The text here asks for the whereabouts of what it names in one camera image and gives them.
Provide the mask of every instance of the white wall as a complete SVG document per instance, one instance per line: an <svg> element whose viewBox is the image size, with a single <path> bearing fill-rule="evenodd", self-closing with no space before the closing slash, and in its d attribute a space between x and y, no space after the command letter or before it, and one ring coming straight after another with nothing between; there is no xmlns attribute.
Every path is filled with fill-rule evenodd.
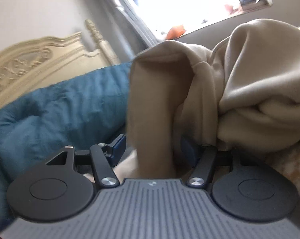
<svg viewBox="0 0 300 239"><path fill-rule="evenodd" d="M300 0L272 1L274 4L269 8L238 15L209 25L179 38L178 41L189 44L200 44L212 49L218 42L228 37L239 24L258 18L280 20L300 26Z"/></svg>
<svg viewBox="0 0 300 239"><path fill-rule="evenodd" d="M85 29L84 20L93 20L122 62L132 51L118 26L101 6L101 0L0 0L0 51L20 41L43 36L65 37L83 32L88 50L94 44Z"/></svg>

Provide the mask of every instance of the black circular pad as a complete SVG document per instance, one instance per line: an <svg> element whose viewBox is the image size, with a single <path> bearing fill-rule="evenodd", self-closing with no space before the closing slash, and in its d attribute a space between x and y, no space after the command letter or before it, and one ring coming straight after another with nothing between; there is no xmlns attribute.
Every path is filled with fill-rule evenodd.
<svg viewBox="0 0 300 239"><path fill-rule="evenodd" d="M10 184L6 198L15 215L32 221L59 221L76 215L91 202L92 183L74 171L74 149L65 151L65 163L40 163Z"/></svg>
<svg viewBox="0 0 300 239"><path fill-rule="evenodd" d="M217 180L212 188L215 202L238 218L276 221L286 217L298 201L296 187L273 169L241 166Z"/></svg>
<svg viewBox="0 0 300 239"><path fill-rule="evenodd" d="M32 196L43 200L57 199L65 194L66 190L66 183L59 179L42 179L30 187Z"/></svg>

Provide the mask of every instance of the cream wooden headboard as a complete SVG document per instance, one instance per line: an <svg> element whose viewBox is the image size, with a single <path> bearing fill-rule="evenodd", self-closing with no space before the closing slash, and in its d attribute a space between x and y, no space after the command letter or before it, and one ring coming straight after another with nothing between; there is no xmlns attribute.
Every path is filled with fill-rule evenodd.
<svg viewBox="0 0 300 239"><path fill-rule="evenodd" d="M28 40L0 52L0 109L37 88L120 63L94 23L85 22L96 43L93 52L85 50L81 32L63 39L48 36Z"/></svg>

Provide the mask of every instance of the bright window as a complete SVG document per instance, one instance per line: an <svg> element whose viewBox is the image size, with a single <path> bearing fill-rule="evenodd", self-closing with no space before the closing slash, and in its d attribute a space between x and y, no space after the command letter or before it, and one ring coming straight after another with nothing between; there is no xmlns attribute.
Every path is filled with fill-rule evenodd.
<svg viewBox="0 0 300 239"><path fill-rule="evenodd" d="M184 25L187 33L238 14L271 5L271 0L245 6L239 0L134 0L139 14L160 39L171 27Z"/></svg>

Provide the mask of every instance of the teal blanket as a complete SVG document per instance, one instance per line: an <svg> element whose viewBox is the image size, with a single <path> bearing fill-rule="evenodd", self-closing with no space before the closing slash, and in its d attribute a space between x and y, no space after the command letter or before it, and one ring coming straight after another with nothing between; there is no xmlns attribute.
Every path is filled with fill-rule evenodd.
<svg viewBox="0 0 300 239"><path fill-rule="evenodd" d="M0 222L10 217L8 185L28 167L65 145L107 142L124 125L130 65L38 89L0 110Z"/></svg>

